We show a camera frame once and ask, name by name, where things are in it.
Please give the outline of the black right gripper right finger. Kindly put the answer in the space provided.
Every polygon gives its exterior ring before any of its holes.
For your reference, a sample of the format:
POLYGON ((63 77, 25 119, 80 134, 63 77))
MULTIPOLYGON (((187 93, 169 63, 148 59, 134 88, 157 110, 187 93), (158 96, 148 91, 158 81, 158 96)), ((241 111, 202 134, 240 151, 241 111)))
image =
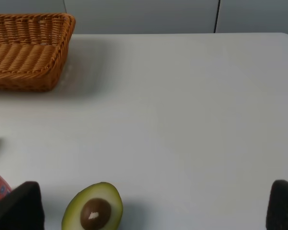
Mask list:
POLYGON ((273 182, 266 214, 266 229, 288 230, 288 181, 273 182))

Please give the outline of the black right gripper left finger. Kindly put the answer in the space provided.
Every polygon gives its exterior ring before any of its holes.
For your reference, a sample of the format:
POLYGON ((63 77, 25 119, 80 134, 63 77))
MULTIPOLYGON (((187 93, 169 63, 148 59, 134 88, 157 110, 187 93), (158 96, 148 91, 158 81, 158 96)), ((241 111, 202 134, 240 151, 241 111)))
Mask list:
POLYGON ((45 213, 38 182, 24 182, 0 200, 0 230, 43 230, 45 213))

